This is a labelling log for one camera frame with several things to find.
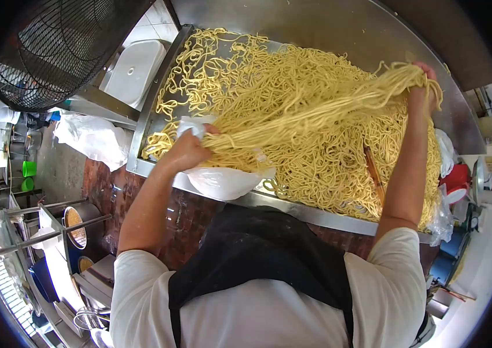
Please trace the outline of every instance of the white tiled wall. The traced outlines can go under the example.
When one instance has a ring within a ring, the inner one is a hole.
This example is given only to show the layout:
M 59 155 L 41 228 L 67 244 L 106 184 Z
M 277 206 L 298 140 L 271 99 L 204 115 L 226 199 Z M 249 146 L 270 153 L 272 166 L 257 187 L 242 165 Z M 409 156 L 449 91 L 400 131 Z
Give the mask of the white tiled wall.
M 173 42 L 177 34 L 178 30 L 176 30 L 165 3 L 163 0 L 157 0 L 140 18 L 134 29 L 124 40 L 123 46 L 127 47 L 135 41 L 152 38 Z

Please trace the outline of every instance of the white t-shirt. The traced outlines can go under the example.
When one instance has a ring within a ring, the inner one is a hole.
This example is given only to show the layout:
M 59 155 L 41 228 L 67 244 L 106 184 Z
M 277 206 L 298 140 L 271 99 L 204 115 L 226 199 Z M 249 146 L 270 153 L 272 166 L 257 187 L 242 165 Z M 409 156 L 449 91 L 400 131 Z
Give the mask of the white t-shirt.
M 14 111 L 8 105 L 0 101 L 0 122 L 9 122 L 16 124 L 20 118 L 20 112 Z
M 346 253 L 355 348 L 409 347 L 426 303 L 416 232 L 397 228 L 368 261 Z M 174 347 L 167 284 L 174 271 L 145 251 L 115 261 L 115 348 Z M 341 310 L 276 280 L 251 280 L 194 298 L 180 310 L 182 347 L 348 347 Z

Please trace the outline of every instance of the blue container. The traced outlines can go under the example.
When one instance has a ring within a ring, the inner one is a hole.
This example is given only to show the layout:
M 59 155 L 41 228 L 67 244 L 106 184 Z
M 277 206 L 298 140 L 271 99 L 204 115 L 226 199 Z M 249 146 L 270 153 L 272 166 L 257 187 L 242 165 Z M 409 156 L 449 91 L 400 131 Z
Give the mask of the blue container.
M 445 241 L 441 242 L 439 245 L 440 250 L 451 255 L 452 257 L 458 258 L 460 247 L 465 239 L 465 235 L 466 231 L 460 228 L 455 228 L 453 230 L 453 234 L 451 235 L 451 240 L 448 243 Z
M 443 286 L 447 285 L 450 279 L 451 273 L 455 268 L 456 259 L 451 255 L 439 252 L 437 258 L 431 264 L 430 274 L 437 278 L 439 284 Z
M 51 114 L 51 121 L 60 121 L 61 120 L 61 113 L 58 111 L 54 111 Z
M 47 268 L 47 261 L 45 261 L 44 258 L 37 261 L 32 267 L 30 267 L 29 272 L 34 279 L 41 296 L 45 297 L 47 302 L 53 303 L 53 301 L 59 300 L 57 292 L 55 291 L 55 286 L 53 286 L 53 281 L 51 281 L 51 275 L 49 274 L 49 269 Z

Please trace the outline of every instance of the hand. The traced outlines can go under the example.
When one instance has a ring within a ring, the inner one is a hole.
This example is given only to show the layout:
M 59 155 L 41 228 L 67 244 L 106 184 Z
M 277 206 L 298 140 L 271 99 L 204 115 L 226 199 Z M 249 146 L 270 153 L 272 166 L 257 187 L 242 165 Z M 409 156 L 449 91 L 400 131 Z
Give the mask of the hand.
M 427 64 L 422 62 L 414 62 L 414 65 L 419 66 L 426 76 L 430 80 L 437 80 L 437 76 L 435 75 L 435 71 L 431 69 Z M 428 96 L 428 106 L 425 107 L 425 98 L 426 98 L 426 89 L 423 87 L 411 87 L 410 93 L 408 97 L 409 103 L 409 116 L 410 115 L 421 115 L 427 111 L 427 115 L 430 116 L 433 109 L 436 106 L 435 94 L 432 90 L 430 90 L 430 94 Z
M 204 124 L 205 130 L 211 134 L 219 134 L 219 130 L 211 125 Z M 180 171 L 194 168 L 201 162 L 211 158 L 211 151 L 201 146 L 197 136 L 192 135 L 188 129 L 173 144 L 173 147 L 157 162 L 156 167 L 161 167 L 176 175 Z

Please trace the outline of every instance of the green bucket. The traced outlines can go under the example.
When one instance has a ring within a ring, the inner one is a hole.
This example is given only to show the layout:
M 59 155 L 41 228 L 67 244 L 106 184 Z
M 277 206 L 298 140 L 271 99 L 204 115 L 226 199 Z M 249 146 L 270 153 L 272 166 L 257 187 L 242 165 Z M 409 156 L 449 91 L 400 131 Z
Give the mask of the green bucket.
M 27 177 L 22 181 L 22 191 L 27 192 L 27 191 L 32 191 L 34 189 L 34 180 L 31 177 Z
M 22 175 L 24 177 L 33 177 L 37 173 L 37 163 L 24 161 L 22 163 Z

